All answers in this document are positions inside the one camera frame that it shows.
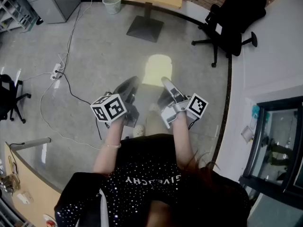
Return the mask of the pale bread slice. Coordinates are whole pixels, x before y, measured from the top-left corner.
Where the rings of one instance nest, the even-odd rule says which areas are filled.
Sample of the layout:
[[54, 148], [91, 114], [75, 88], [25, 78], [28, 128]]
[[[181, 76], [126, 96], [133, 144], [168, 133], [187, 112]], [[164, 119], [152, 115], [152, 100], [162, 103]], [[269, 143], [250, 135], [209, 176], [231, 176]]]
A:
[[163, 87], [162, 77], [171, 80], [172, 61], [169, 56], [155, 54], [148, 58], [142, 84]]

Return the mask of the person's pale shoe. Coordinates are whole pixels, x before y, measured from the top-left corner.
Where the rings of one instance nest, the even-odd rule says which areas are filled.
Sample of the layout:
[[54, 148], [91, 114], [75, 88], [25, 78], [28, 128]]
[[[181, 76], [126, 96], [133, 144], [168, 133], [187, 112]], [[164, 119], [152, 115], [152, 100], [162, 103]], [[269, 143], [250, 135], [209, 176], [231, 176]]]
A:
[[133, 128], [133, 137], [137, 138], [137, 137], [141, 137], [145, 135], [145, 127], [143, 125], [136, 125]]

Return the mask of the person's beige trousers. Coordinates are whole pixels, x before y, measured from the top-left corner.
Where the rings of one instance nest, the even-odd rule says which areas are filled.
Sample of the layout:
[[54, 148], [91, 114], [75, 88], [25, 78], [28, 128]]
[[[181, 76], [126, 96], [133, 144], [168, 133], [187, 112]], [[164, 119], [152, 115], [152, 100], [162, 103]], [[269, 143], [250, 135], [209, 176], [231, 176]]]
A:
[[145, 135], [170, 134], [162, 118], [155, 112], [149, 111], [145, 123]]

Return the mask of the white hanging tag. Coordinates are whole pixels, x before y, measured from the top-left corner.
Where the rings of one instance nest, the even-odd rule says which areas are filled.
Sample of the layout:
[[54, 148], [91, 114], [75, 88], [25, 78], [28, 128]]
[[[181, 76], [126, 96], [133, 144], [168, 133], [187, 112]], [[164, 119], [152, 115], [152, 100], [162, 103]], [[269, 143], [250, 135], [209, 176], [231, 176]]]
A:
[[241, 132], [241, 136], [244, 138], [246, 143], [249, 143], [254, 139], [254, 132], [249, 126], [246, 126], [243, 131]]

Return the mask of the metal shelf rack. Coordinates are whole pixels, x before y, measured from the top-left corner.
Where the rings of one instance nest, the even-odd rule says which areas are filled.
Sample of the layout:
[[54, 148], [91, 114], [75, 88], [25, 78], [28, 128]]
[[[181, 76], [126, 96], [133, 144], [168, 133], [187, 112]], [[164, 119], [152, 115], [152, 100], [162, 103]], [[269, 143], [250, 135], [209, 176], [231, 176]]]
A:
[[37, 15], [27, 0], [0, 0], [0, 33], [31, 29]]

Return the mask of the white mesh waste basket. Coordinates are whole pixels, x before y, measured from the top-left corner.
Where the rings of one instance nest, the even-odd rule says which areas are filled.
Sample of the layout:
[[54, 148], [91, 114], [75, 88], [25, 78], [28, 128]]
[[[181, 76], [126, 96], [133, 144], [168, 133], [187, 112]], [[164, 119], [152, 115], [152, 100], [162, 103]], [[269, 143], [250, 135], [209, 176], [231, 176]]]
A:
[[121, 10], [121, 0], [102, 0], [109, 14], [114, 15]]

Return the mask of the white power strip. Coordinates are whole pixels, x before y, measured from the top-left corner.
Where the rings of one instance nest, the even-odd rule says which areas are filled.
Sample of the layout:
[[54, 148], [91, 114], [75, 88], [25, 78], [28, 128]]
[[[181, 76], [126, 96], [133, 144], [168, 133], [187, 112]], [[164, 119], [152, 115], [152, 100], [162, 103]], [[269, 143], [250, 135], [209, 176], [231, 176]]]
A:
[[57, 63], [55, 64], [55, 67], [51, 73], [51, 76], [50, 76], [50, 79], [51, 80], [56, 80], [58, 79], [61, 75], [62, 75], [62, 72], [64, 71], [64, 66]]

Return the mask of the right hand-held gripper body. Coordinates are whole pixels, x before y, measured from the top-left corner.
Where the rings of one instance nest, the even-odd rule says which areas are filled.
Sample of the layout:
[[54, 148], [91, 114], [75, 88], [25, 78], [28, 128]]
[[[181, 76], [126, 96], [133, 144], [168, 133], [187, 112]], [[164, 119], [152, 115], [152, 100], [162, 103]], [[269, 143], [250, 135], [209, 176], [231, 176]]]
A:
[[187, 117], [192, 120], [188, 126], [188, 129], [190, 129], [196, 121], [202, 118], [207, 106], [208, 102], [196, 93], [194, 93], [192, 96], [184, 95], [183, 102], [174, 102], [167, 106], [165, 109], [161, 109], [160, 116], [164, 121], [166, 127], [169, 129], [171, 123], [176, 120], [177, 114], [184, 111]]

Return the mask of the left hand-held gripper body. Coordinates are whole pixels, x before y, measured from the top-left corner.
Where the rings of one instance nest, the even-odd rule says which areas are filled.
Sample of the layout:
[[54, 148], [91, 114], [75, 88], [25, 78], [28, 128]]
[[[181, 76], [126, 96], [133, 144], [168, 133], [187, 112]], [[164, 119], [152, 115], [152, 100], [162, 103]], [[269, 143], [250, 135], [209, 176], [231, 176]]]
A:
[[90, 105], [99, 122], [112, 123], [121, 116], [125, 116], [125, 126], [134, 128], [139, 118], [136, 107], [124, 102], [119, 94], [107, 94]]

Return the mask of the person's black sparkly shirt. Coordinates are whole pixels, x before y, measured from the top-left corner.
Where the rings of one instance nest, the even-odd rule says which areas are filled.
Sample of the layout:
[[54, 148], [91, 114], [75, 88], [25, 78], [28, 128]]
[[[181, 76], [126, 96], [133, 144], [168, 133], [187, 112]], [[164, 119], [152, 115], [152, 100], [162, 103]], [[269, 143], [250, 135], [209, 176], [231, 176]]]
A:
[[153, 201], [175, 227], [247, 227], [249, 198], [209, 167], [180, 169], [172, 135], [123, 140], [114, 171], [74, 173], [54, 208], [58, 227], [146, 227]]

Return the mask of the white paper scrap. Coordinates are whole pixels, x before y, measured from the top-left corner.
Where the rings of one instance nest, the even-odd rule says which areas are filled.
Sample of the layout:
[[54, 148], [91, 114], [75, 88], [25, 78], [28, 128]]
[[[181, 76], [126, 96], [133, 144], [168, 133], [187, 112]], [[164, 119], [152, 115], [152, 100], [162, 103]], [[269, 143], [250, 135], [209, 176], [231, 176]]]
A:
[[32, 196], [29, 192], [21, 192], [17, 194], [17, 198], [22, 201], [24, 204], [31, 204], [34, 202]]

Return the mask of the grey metal cabinet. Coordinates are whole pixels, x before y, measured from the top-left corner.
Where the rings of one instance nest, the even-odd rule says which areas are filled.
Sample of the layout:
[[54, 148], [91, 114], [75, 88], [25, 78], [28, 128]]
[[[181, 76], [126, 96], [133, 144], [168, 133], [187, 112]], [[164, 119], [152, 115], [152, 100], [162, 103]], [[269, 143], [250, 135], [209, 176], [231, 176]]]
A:
[[65, 23], [80, 4], [80, 0], [27, 0], [47, 24]]

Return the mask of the black framed glass door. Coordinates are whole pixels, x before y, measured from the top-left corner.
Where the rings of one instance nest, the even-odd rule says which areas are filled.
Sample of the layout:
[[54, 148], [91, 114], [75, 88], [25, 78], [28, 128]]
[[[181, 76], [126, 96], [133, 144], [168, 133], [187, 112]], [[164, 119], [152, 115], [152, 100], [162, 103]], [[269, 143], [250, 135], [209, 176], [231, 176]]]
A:
[[303, 96], [258, 103], [250, 155], [239, 178], [260, 194], [303, 210]]

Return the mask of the clear glass bowl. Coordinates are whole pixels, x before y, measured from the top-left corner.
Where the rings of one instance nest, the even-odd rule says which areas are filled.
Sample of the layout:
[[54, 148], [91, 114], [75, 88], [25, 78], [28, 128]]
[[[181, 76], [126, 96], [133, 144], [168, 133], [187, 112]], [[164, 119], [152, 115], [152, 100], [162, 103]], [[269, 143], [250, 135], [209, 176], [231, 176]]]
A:
[[46, 223], [46, 227], [58, 227], [56, 221], [49, 215], [44, 214], [43, 218]]

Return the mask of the curved wooden desk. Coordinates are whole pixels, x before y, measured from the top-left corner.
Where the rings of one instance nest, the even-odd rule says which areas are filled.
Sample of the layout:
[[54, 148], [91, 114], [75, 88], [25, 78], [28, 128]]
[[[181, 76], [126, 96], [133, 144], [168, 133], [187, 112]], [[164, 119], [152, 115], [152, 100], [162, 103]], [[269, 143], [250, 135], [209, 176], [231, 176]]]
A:
[[[17, 212], [19, 212], [25, 220], [33, 224], [35, 227], [46, 227], [43, 215], [49, 215], [54, 218], [54, 207], [57, 204], [60, 192], [44, 179], [37, 171], [34, 170], [15, 150], [5, 143], [5, 167], [7, 174], [11, 174], [9, 158], [17, 165], [18, 177], [21, 189], [13, 193], [12, 202]], [[24, 204], [17, 198], [17, 194], [21, 192], [29, 192], [34, 202]]]

